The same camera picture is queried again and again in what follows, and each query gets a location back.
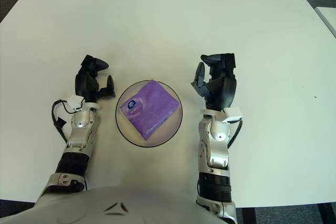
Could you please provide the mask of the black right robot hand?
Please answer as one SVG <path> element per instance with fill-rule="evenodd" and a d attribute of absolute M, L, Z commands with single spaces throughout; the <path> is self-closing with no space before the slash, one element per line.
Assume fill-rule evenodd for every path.
<path fill-rule="evenodd" d="M 201 60 L 192 87 L 204 98 L 207 109 L 221 111 L 230 107 L 237 87 L 235 55 L 201 55 Z"/>

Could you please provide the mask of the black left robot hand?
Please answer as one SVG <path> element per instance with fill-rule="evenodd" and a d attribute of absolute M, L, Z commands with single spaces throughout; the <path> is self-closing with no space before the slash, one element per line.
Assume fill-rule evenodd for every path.
<path fill-rule="evenodd" d="M 101 98 L 114 98 L 114 82 L 111 75 L 107 78 L 107 86 L 99 88 L 96 80 L 98 72 L 106 70 L 109 65 L 98 58 L 86 55 L 81 68 L 75 77 L 75 93 L 84 98 L 85 102 L 96 103 Z"/>

